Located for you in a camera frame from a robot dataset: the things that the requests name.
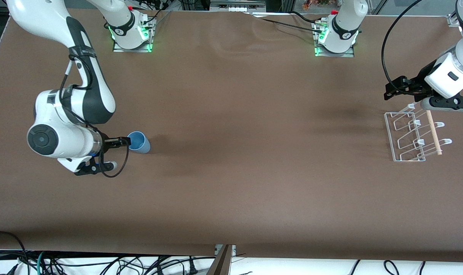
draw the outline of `white floor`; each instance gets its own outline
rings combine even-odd
[[[62,259],[59,262],[65,264],[87,264],[110,262],[115,258],[79,258],[79,259]],[[188,257],[172,257],[172,259],[188,259]],[[141,258],[145,266],[150,265],[156,260],[156,257]],[[201,272],[198,275],[205,274],[211,266],[212,259],[196,260],[195,266]],[[355,263],[355,260],[315,260],[315,259],[275,259],[275,258],[233,258],[230,275],[348,275]],[[6,274],[15,264],[16,260],[0,261],[0,274]],[[418,275],[421,262],[413,261],[394,261],[400,275]],[[68,275],[99,275],[106,265],[88,266],[88,267],[65,267],[65,273]],[[106,273],[115,275],[118,268],[115,264]],[[188,263],[184,263],[186,272],[189,271]],[[165,275],[181,275],[182,266],[175,265],[163,270]],[[19,265],[16,275],[26,275],[26,265]],[[355,271],[355,275],[389,275],[384,267],[383,261],[379,260],[362,260]],[[463,275],[463,263],[448,262],[427,262],[423,269],[422,275]],[[131,269],[124,269],[121,275],[138,275],[138,272]]]

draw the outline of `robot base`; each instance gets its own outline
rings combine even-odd
[[[311,28],[312,29],[319,29],[323,31],[325,29],[325,25],[327,24],[326,21],[324,21],[326,18],[322,18],[321,21],[317,21],[318,23],[311,23]],[[330,52],[318,42],[321,33],[313,33],[313,40],[315,42],[315,56],[329,56],[329,57],[354,57],[354,47],[350,46],[350,48],[343,53],[334,53]]]
[[[156,21],[157,19],[153,19],[150,22],[147,23],[146,30],[144,32],[144,35],[148,35],[149,39],[146,40],[144,43],[140,45],[140,47],[134,48],[134,49],[124,49],[120,47],[116,41],[114,41],[114,46],[112,47],[113,52],[152,52],[153,50],[153,39],[155,37],[155,28],[156,28]]]

